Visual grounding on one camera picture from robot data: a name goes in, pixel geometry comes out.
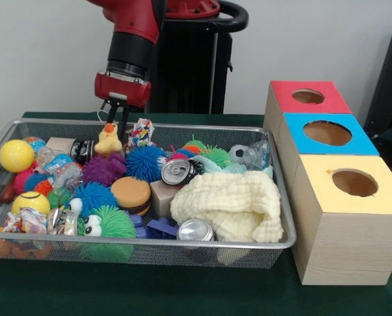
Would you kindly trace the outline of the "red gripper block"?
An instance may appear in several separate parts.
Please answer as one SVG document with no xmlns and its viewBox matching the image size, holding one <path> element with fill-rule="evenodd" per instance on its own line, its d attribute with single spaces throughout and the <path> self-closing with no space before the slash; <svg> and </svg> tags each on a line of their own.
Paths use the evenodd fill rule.
<svg viewBox="0 0 392 316">
<path fill-rule="evenodd" d="M 107 123 L 114 122 L 117 112 L 116 99 L 124 100 L 133 107 L 144 108 L 149 101 L 151 88 L 152 85 L 149 81 L 109 71 L 99 71 L 96 74 L 94 84 L 96 97 L 108 100 L 108 104 L 111 106 Z M 122 108 L 120 138 L 125 136 L 129 115 L 129 106 L 125 104 Z"/>
</svg>

